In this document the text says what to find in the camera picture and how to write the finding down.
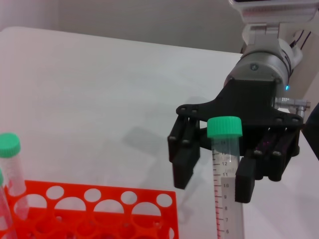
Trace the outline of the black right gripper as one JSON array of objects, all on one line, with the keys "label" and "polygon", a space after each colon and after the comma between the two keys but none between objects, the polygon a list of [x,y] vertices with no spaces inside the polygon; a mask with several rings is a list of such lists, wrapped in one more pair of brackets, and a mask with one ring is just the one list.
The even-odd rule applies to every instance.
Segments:
[{"label": "black right gripper", "polygon": [[222,116],[239,117],[239,162],[235,176],[235,201],[250,202],[256,180],[268,177],[279,182],[292,157],[297,156],[303,119],[274,108],[273,82],[230,80],[218,96],[207,103],[181,105],[176,109],[175,151],[211,149],[200,121]]}]

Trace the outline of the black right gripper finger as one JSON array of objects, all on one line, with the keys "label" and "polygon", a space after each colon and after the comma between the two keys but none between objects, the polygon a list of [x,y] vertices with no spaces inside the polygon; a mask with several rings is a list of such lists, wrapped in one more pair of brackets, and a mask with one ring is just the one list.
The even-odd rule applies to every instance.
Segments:
[{"label": "black right gripper finger", "polygon": [[199,121],[178,116],[167,142],[174,186],[184,190],[200,158]]}]

